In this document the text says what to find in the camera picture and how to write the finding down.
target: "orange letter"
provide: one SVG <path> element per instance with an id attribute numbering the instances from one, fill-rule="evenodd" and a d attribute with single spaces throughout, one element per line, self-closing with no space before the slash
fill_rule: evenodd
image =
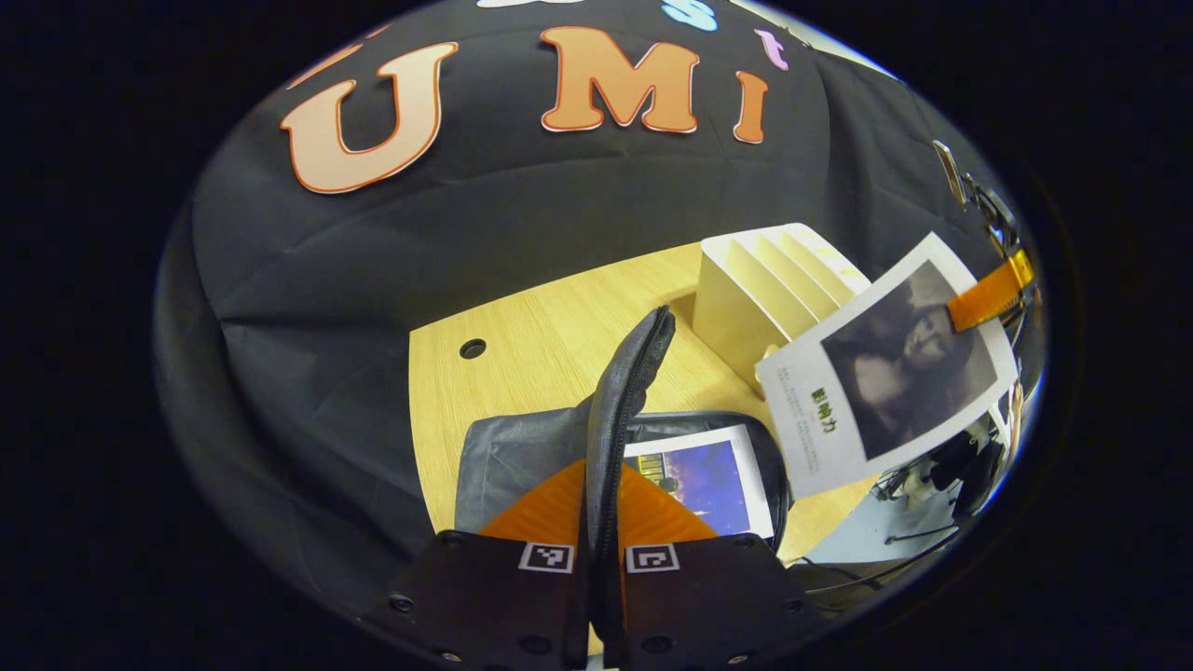
<path id="1" fill-rule="evenodd" d="M 605 121 L 593 106 L 592 90 L 620 125 L 630 125 L 654 92 L 642 124 L 650 130 L 692 133 L 692 70 L 700 57 L 675 44 L 659 42 L 631 66 L 605 31 L 592 27 L 552 27 L 543 41 L 560 54 L 555 109 L 543 115 L 548 130 L 592 130 Z"/>
<path id="2" fill-rule="evenodd" d="M 340 101 L 357 82 L 341 81 L 282 119 L 290 131 L 290 160 L 298 181 L 316 193 L 342 193 L 390 177 L 414 162 L 439 134 L 439 63 L 456 53 L 444 42 L 398 56 L 377 69 L 394 79 L 392 135 L 353 152 L 340 133 Z"/>
<path id="3" fill-rule="evenodd" d="M 737 81 L 742 82 L 742 115 L 734 127 L 734 137 L 759 144 L 762 142 L 762 97 L 769 87 L 748 72 L 737 70 Z"/>

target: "white paper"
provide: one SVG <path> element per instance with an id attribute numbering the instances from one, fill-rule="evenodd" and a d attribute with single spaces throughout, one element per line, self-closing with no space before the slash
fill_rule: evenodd
<path id="1" fill-rule="evenodd" d="M 935 334 L 947 318 L 941 306 L 976 283 L 929 234 L 870 289 L 759 362 L 795 498 L 932 450 L 1006 392 L 1016 368 L 997 320 Z"/>
<path id="2" fill-rule="evenodd" d="M 733 453 L 731 461 L 727 451 Z M 774 535 L 766 490 L 744 424 L 625 447 L 626 457 L 645 455 L 667 455 L 675 470 L 694 467 L 682 482 L 685 490 L 670 494 L 722 536 L 754 533 L 769 538 Z M 672 475 L 685 480 L 682 474 Z"/>

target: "woman portrait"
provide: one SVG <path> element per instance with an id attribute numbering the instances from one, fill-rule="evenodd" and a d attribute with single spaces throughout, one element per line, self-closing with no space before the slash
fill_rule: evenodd
<path id="1" fill-rule="evenodd" d="M 866 458 L 926 433 L 993 383 L 973 330 L 956 333 L 953 297 L 931 263 L 821 344 L 853 410 Z"/>

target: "zipper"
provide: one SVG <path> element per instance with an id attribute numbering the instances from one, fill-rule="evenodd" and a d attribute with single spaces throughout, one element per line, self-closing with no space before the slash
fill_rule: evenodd
<path id="1" fill-rule="evenodd" d="M 604 561 L 608 558 L 610 546 L 613 542 L 610 529 L 612 528 L 612 523 L 617 521 L 617 491 L 622 484 L 622 462 L 625 460 L 626 431 L 630 429 L 630 417 L 626 412 L 625 404 L 633 398 L 635 394 L 630 392 L 636 390 L 641 382 L 642 364 L 650 353 L 651 345 L 654 345 L 655 339 L 659 337 L 659 332 L 662 330 L 663 312 L 666 309 L 666 307 L 655 308 L 655 324 L 650 327 L 650 333 L 647 334 L 645 343 L 638 350 L 637 358 L 633 359 L 633 367 L 630 368 L 630 375 L 626 380 L 625 392 L 623 393 L 622 400 L 617 406 L 617 415 L 613 424 L 616 436 L 616 442 L 613 443 L 613 455 L 616 456 L 616 462 L 612 463 L 610 468 L 610 475 L 613 478 L 613 481 L 608 484 L 606 497 L 601 500 L 601 505 L 605 507 L 605 516 L 601 519 L 601 537 L 596 544 L 595 561 Z"/>

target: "wooden table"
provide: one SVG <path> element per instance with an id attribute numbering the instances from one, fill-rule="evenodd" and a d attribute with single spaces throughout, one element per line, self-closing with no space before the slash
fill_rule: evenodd
<path id="1" fill-rule="evenodd" d="M 422 494 L 435 531 L 451 529 L 469 425 L 487 417 L 575 406 L 596 387 L 631 328 L 663 303 L 675 338 L 643 412 L 735 411 L 762 420 L 766 402 L 692 332 L 700 267 L 693 242 L 557 279 L 410 333 L 410 425 Z M 474 359 L 460 346 L 487 344 Z M 799 559 L 861 503 L 876 478 L 795 503 L 779 559 Z"/>

